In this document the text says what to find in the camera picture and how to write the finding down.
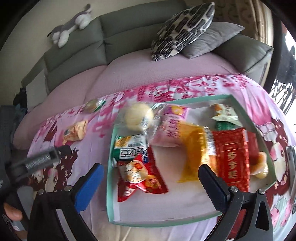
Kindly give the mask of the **person hand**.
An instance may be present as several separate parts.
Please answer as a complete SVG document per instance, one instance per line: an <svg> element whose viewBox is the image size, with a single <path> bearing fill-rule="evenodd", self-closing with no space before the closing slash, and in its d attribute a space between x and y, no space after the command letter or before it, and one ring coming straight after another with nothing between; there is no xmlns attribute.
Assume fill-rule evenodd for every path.
<svg viewBox="0 0 296 241"><path fill-rule="evenodd" d="M4 203L4 210L8 218L11 219L12 221L20 221L23 218L22 212L12 207L8 203Z"/></svg>

